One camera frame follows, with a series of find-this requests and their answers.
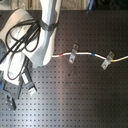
metal clip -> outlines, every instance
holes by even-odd
[[[35,85],[32,82],[28,83],[26,85],[26,87],[28,88],[28,92],[30,93],[31,96],[33,96],[34,94],[36,94],[37,89],[36,89]]]
[[[69,58],[69,63],[71,63],[71,64],[74,63],[74,60],[76,58],[76,53],[78,51],[78,48],[79,48],[79,46],[74,44],[72,52],[71,52],[71,55],[70,55],[70,58]]]
[[[16,104],[12,97],[6,95],[6,103],[8,104],[9,110],[16,110]]]
[[[111,64],[111,60],[113,60],[114,58],[114,53],[112,51],[109,52],[109,55],[107,56],[107,59],[104,60],[104,62],[102,63],[101,67],[106,70],[106,68],[108,67],[109,64]]]
[[[28,90],[28,92],[30,93],[31,96],[33,96],[34,94],[36,94],[37,90],[36,90],[35,87],[33,87],[33,88],[30,88],[30,89]]]

wire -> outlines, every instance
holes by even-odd
[[[122,61],[122,60],[125,60],[125,59],[128,59],[128,56],[122,57],[120,59],[112,60],[111,62],[119,62],[119,61]]]
[[[23,27],[23,26],[30,26],[29,29],[27,30],[27,32],[20,38],[20,39],[16,39],[13,35],[12,35],[12,32],[18,28],[18,27]],[[26,51],[28,52],[33,52],[35,51],[35,49],[37,48],[38,46],[38,43],[39,43],[39,38],[40,38],[40,31],[41,31],[41,27],[40,27],[40,24],[39,24],[39,21],[38,20],[26,20],[26,21],[23,21],[23,22],[20,22],[18,24],[16,24],[15,26],[13,26],[6,34],[6,38],[5,38],[5,43],[6,43],[6,46],[8,48],[8,51],[6,52],[6,54],[3,56],[3,58],[0,60],[0,64],[3,62],[3,60],[7,57],[7,55],[11,52],[12,55],[9,59],[9,63],[8,63],[8,69],[7,69],[7,75],[8,75],[8,78],[10,80],[14,80],[16,79],[18,76],[20,76],[21,72],[23,71],[23,67],[25,65],[27,65],[26,63],[28,62],[28,60],[26,61],[26,58],[25,58],[25,61],[21,67],[21,70],[20,72],[14,77],[14,78],[11,78],[9,76],[9,69],[10,69],[10,65],[12,63],[12,60],[13,60],[13,57],[16,53],[18,52],[21,52],[23,49],[26,49]],[[13,44],[12,47],[9,47],[9,43],[8,42],[8,36],[10,35],[11,39],[15,41],[15,43]],[[36,46],[32,49],[32,50],[28,50],[27,49],[27,46],[28,44],[30,44],[33,40],[37,39],[37,42],[36,42]]]
[[[101,55],[98,55],[98,54],[94,54],[94,53],[91,53],[91,52],[77,52],[76,53],[77,55],[92,55],[92,56],[96,56],[98,58],[101,58],[103,60],[106,59],[106,57],[103,57]],[[68,52],[68,53],[63,53],[63,54],[60,54],[60,55],[53,55],[52,57],[61,57],[61,56],[66,56],[66,55],[71,55],[71,52]]]

metal bracket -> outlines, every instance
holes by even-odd
[[[107,56],[107,59],[104,60],[101,67],[106,70],[109,64],[111,64],[111,60],[114,58],[114,53],[112,51],[109,52],[109,55]]]
[[[74,63],[74,60],[76,58],[76,53],[78,51],[78,48],[79,48],[79,46],[74,44],[72,52],[71,52],[71,55],[70,55],[70,58],[69,58],[69,63],[71,63],[71,64]]]
[[[37,89],[36,89],[35,85],[33,84],[33,82],[31,81],[30,74],[27,69],[24,70],[24,72],[22,74],[22,78],[23,78],[24,83],[28,89],[28,92],[30,93],[31,96],[33,96],[37,92]]]
[[[15,101],[11,96],[6,95],[6,103],[7,103],[8,107],[9,107],[9,110],[13,110],[13,111],[16,110]]]

cable clip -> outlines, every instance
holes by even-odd
[[[40,23],[40,26],[42,27],[42,29],[44,31],[49,31],[49,32],[53,31],[59,24],[59,22],[57,22],[57,23],[54,23],[54,24],[47,25],[42,20],[40,20],[39,23]]]
[[[109,52],[109,55],[107,56],[107,58],[104,60],[104,62],[102,63],[101,67],[106,70],[106,68],[108,67],[108,65],[111,64],[111,60],[113,60],[114,58],[114,53],[112,51]]]
[[[78,48],[79,46],[74,44],[73,45],[73,49],[72,49],[72,52],[71,52],[71,55],[70,55],[70,58],[69,58],[69,63],[73,64],[74,63],[74,60],[76,58],[76,53],[78,51]]]
[[[6,103],[8,104],[9,110],[16,110],[16,104],[11,96],[6,95]]]

